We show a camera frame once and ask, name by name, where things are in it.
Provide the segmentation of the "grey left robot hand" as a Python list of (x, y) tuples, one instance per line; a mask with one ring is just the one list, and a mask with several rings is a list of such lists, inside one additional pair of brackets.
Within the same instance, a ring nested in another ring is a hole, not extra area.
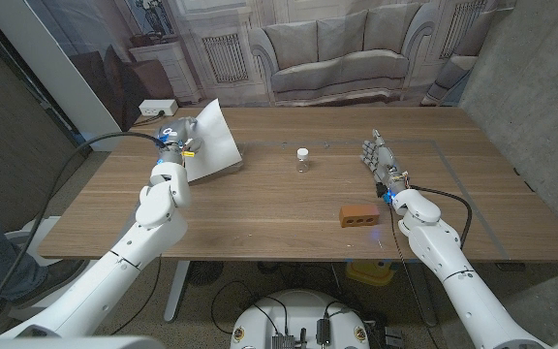
[(197, 135), (198, 120), (195, 117), (181, 117), (165, 124), (157, 132), (156, 138), (166, 146), (158, 150), (158, 164), (176, 163), (185, 165), (187, 157), (194, 157), (202, 148), (203, 139)]

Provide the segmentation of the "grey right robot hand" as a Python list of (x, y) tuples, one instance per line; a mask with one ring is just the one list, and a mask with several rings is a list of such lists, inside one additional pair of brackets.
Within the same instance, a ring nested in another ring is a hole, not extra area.
[(377, 129), (372, 130), (372, 137), (372, 141), (363, 142), (360, 159), (374, 177), (377, 196), (391, 200), (409, 188), (408, 173), (401, 169)]

